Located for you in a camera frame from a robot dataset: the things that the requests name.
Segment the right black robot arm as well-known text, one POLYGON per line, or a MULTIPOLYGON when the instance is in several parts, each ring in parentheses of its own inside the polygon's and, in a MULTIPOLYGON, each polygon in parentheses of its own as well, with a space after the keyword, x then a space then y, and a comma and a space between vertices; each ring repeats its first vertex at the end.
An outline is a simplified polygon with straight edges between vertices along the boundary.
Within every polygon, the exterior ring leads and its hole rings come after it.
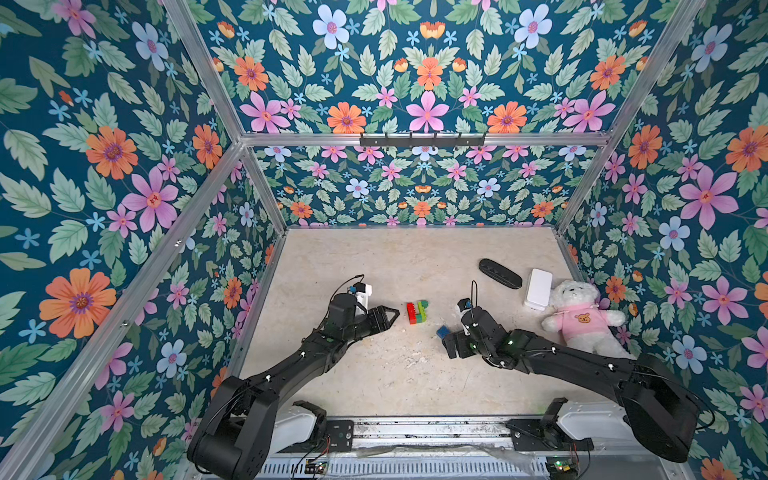
POLYGON ((524 329, 506 330, 481 307, 466 310, 462 329, 438 335, 449 358, 480 356, 496 369, 556 378, 597 393, 622 407, 634 438, 671 462, 689 459, 704 402, 662 361, 588 353, 524 329))

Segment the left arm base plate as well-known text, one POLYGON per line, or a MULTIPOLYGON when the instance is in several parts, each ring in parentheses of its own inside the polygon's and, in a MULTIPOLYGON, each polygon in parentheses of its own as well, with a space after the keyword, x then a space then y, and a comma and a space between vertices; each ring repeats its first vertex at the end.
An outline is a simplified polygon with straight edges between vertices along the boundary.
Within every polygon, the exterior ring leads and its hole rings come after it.
POLYGON ((277 414, 270 455, 352 450, 354 422, 333 420, 321 407, 306 401, 282 407, 277 414))

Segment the red lego brick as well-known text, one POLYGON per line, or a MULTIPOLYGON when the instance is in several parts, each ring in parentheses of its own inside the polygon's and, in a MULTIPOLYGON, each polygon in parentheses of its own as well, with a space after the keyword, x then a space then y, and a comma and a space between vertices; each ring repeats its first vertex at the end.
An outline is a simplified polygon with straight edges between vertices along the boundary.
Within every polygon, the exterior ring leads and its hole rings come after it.
POLYGON ((417 319, 416 306, 413 303, 407 303, 406 309, 407 309, 407 316, 408 316, 409 323, 411 325, 417 324, 418 319, 417 319))

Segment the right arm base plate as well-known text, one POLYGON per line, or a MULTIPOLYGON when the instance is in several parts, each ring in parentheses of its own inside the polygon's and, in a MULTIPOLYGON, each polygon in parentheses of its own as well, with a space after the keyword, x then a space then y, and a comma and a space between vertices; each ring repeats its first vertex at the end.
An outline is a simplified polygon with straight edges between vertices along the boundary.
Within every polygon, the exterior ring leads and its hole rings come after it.
POLYGON ((541 416, 507 420, 504 426, 511 432, 515 450, 519 452, 555 452, 572 449, 577 452, 593 451, 594 443, 591 438, 574 439, 558 425, 559 413, 567 403, 568 399, 565 397, 555 398, 541 416))

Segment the lime green lego brick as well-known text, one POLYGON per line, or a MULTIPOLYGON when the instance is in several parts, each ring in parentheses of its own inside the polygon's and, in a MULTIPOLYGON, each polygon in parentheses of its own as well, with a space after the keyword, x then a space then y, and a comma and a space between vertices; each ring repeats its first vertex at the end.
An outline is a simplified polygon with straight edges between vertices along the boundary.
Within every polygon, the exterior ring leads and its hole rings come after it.
POLYGON ((416 303, 416 320, 418 323, 424 323, 426 321, 426 310, 424 303, 422 301, 419 301, 416 303))

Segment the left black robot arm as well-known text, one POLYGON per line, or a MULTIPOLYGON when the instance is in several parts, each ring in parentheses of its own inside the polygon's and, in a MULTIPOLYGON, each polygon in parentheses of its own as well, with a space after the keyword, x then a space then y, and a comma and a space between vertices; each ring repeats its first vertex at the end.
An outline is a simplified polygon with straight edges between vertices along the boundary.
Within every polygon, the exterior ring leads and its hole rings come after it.
POLYGON ((396 308, 367 308, 351 293, 335 295, 294 353, 264 372, 222 381, 190 442, 188 460, 202 474, 255 478, 268 457, 280 407, 330 371, 351 345, 389 330, 399 316, 396 308))

